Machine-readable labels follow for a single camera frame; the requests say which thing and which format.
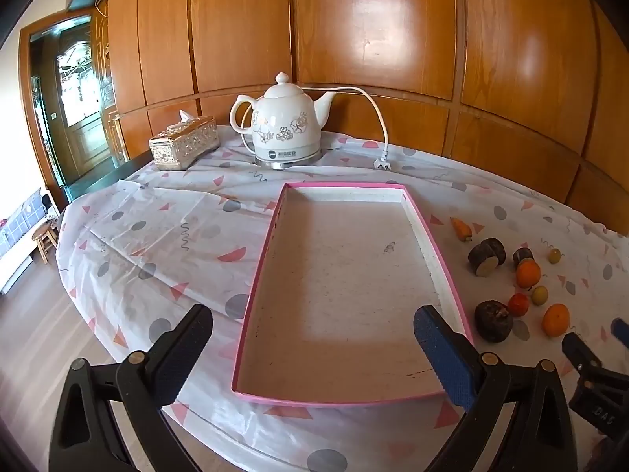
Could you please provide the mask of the pink rimmed tray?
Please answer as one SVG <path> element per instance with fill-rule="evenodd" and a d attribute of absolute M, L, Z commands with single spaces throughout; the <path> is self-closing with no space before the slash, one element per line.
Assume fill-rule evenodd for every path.
<path fill-rule="evenodd" d="M 469 333 L 446 262 L 405 186 L 287 183 L 250 288 L 232 391 L 295 407 L 437 395 L 440 382 L 414 333 L 424 305 Z"/>

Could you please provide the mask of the yellow green small fruit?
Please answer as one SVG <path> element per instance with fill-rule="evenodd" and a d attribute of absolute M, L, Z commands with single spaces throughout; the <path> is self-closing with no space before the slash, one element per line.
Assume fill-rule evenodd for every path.
<path fill-rule="evenodd" d="M 548 289 L 545 286 L 536 286 L 531 292 L 531 302 L 535 306 L 542 306 L 548 301 Z"/>

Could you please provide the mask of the patterned white tablecloth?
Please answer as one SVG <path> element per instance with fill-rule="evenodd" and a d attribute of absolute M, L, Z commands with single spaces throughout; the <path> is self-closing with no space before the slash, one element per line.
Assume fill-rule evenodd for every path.
<path fill-rule="evenodd" d="M 147 166 L 111 188 L 79 198 L 63 218 L 57 265 L 62 284 L 115 359 L 145 350 L 193 304 L 208 306 L 214 331 L 168 415 L 190 435 L 247 471 L 420 471 L 460 414 L 444 398 L 348 409 L 271 408 L 230 388 L 235 348 L 265 233 L 287 182 L 401 183 L 413 194 L 448 263 L 462 303 L 509 295 L 502 267 L 473 275 L 452 218 L 480 238 L 527 246 L 545 264 L 550 299 L 567 306 L 575 331 L 609 369 L 626 372 L 628 352 L 611 335 L 628 314 L 628 241 L 583 214 L 486 171 L 399 146 L 390 171 L 381 148 L 329 133 L 313 165 L 257 166 L 230 128 L 221 145 L 187 171 Z"/>

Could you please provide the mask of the dark cut root large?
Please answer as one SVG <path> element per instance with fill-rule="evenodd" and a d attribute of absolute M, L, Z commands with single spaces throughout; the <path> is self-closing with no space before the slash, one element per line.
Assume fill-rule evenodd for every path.
<path fill-rule="evenodd" d="M 506 251 L 500 240 L 488 238 L 469 251 L 467 256 L 473 274 L 486 277 L 506 260 Z"/>

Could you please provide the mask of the small orange carrot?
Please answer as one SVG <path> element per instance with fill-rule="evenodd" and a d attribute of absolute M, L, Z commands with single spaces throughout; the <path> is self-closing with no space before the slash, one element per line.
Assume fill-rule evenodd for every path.
<path fill-rule="evenodd" d="M 458 240 L 462 242 L 472 240 L 473 232 L 467 223 L 459 218 L 450 218 L 450 222 Z"/>

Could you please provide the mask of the white ceramic electric kettle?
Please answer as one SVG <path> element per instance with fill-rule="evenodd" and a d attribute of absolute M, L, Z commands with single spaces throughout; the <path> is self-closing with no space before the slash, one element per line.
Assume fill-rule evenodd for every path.
<path fill-rule="evenodd" d="M 258 164 L 283 170 L 320 158 L 321 131 L 335 96 L 327 90 L 312 100 L 286 72 L 280 72 L 261 97 L 239 95 L 229 123 L 242 138 L 250 137 Z"/>

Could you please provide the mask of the red tomato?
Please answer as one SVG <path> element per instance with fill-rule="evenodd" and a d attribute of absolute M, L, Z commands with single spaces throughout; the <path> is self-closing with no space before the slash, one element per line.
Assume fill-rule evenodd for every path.
<path fill-rule="evenodd" d="M 529 308 L 530 301 L 527 294 L 515 293 L 508 301 L 508 309 L 512 317 L 523 317 Z"/>

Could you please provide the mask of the wooden door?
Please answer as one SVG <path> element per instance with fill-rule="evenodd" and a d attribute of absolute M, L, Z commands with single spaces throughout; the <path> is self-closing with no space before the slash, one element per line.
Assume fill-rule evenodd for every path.
<path fill-rule="evenodd" d="M 29 42 L 35 116 L 53 177 L 62 188 L 111 158 L 91 24 L 87 15 L 69 18 L 33 34 Z"/>

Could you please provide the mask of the dark round root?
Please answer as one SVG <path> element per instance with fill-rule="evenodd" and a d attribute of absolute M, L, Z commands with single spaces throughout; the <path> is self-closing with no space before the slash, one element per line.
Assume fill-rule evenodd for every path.
<path fill-rule="evenodd" d="M 485 301 L 476 306 L 476 331 L 489 343 L 503 342 L 511 333 L 514 320 L 508 307 L 502 302 Z"/>

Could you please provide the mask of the orange mandarin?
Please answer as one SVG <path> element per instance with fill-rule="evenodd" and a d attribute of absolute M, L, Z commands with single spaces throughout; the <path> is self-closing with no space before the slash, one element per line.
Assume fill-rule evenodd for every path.
<path fill-rule="evenodd" d="M 527 258 L 518 263 L 515 276 L 517 286 L 529 290 L 539 283 L 542 271 L 534 259 Z"/>
<path fill-rule="evenodd" d="M 570 327 L 570 312 L 564 304 L 549 306 L 542 319 L 542 331 L 551 339 L 564 335 Z"/>

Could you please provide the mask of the ornate white tissue box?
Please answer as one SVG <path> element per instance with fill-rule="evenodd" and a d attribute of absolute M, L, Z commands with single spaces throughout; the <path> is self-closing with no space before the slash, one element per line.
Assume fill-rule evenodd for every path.
<path fill-rule="evenodd" d="M 159 171 L 184 171 L 198 157 L 220 146 L 213 116 L 193 117 L 179 111 L 179 122 L 168 125 L 149 140 L 154 165 Z"/>

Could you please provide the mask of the wooden stool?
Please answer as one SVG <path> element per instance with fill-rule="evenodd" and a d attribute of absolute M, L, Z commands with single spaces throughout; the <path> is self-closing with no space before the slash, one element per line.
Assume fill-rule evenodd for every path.
<path fill-rule="evenodd" d="M 39 254 L 42 257 L 42 262 L 45 264 L 49 262 L 48 251 L 57 248 L 58 238 L 57 220 L 54 218 L 47 219 L 46 222 L 43 222 L 42 225 L 39 225 L 39 227 L 33 231 L 32 240 L 35 242 Z"/>

